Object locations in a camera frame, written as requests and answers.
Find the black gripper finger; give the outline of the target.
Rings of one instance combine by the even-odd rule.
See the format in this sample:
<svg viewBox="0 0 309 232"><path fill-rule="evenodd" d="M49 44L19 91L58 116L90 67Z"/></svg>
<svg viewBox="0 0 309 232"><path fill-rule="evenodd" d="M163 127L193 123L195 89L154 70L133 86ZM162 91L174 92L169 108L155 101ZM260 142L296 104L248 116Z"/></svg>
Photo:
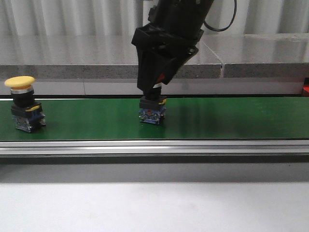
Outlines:
<svg viewBox="0 0 309 232"><path fill-rule="evenodd" d="M149 92L158 81L167 85L176 73L173 68L175 56L166 49L136 49L139 62L137 87Z"/></svg>
<svg viewBox="0 0 309 232"><path fill-rule="evenodd" d="M160 76L159 82L167 85L177 71L193 56L198 53L198 48L196 46L176 46L168 49L172 54L172 58L168 60L164 66Z"/></svg>

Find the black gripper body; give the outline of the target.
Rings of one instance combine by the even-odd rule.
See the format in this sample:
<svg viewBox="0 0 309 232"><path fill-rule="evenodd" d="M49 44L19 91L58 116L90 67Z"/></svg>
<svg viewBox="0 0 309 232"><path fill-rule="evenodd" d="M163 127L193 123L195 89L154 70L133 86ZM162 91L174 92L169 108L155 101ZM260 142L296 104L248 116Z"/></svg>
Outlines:
<svg viewBox="0 0 309 232"><path fill-rule="evenodd" d="M149 23L143 27L136 28L132 38L132 44L141 50L164 49L168 46L178 46L189 55L195 55L198 51L196 44L203 35L203 30L199 29L193 38L188 39L179 35L168 33L160 27L155 27Z"/></svg>

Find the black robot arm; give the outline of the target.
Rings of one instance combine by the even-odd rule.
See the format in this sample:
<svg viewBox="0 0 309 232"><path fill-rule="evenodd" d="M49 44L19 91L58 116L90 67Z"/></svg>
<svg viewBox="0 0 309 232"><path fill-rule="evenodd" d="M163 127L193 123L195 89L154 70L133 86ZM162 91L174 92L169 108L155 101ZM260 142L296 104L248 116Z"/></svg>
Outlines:
<svg viewBox="0 0 309 232"><path fill-rule="evenodd" d="M203 34L211 0L160 0L149 11L149 23L136 28L132 44L138 54L137 87L144 93L168 84L193 57Z"/></svg>

